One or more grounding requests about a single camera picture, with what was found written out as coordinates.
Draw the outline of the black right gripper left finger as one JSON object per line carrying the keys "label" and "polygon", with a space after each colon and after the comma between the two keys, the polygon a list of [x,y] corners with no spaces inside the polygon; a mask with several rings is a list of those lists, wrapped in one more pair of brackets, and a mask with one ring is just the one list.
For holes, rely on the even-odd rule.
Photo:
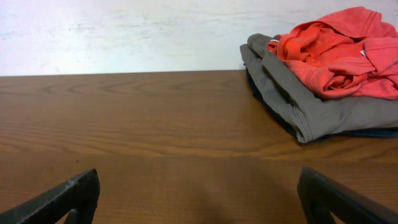
{"label": "black right gripper left finger", "polygon": [[78,174],[54,188],[1,214],[1,223],[90,224],[100,196],[100,182],[95,169]]}

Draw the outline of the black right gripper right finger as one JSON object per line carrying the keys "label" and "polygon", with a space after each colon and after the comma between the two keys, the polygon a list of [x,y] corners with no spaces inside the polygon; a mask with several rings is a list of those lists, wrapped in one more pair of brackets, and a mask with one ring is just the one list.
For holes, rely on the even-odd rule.
{"label": "black right gripper right finger", "polygon": [[298,196],[309,224],[395,224],[397,212],[370,200],[310,167],[301,171]]}

